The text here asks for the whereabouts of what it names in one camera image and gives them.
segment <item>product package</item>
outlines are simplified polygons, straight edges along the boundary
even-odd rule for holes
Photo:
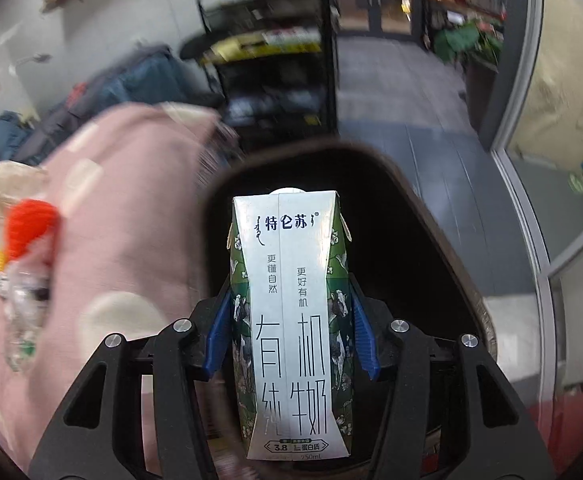
[[[7,286],[5,358],[14,371],[31,365],[47,318],[59,221],[59,211],[41,200],[21,200],[9,210],[5,228],[9,263],[0,273],[7,283],[0,282],[0,290]]]
[[[353,324],[335,191],[235,197],[233,358],[248,458],[348,456]]]

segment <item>green floral pattern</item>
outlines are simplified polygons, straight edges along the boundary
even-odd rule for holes
[[[249,447],[256,421],[256,382],[251,338],[249,279],[234,214],[230,233],[230,283],[232,286],[232,354],[240,433]]]
[[[353,323],[345,229],[337,206],[327,262],[327,310],[331,359],[332,411],[345,446],[351,451],[353,413]]]

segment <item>pink blanket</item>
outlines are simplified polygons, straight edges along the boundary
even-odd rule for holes
[[[206,294],[197,182],[217,120],[204,108],[123,105],[86,124],[46,162],[45,199],[63,219],[50,311],[25,371],[6,364],[0,298],[0,444],[24,470],[107,333],[151,335]]]

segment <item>cardboard box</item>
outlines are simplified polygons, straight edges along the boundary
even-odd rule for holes
[[[234,198],[233,358],[250,459],[350,453],[348,237],[335,191]]]

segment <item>metal screw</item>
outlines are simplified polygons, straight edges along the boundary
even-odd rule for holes
[[[460,338],[460,341],[467,348],[474,348],[475,346],[478,346],[478,338],[473,334],[463,335],[463,337]]]
[[[174,323],[174,330],[177,332],[187,332],[192,327],[192,322],[188,319],[179,319]]]
[[[391,322],[390,327],[394,332],[406,332],[409,330],[409,323],[404,319],[395,319]]]
[[[120,345],[121,341],[123,341],[123,338],[120,334],[110,334],[105,338],[105,346],[115,348]]]

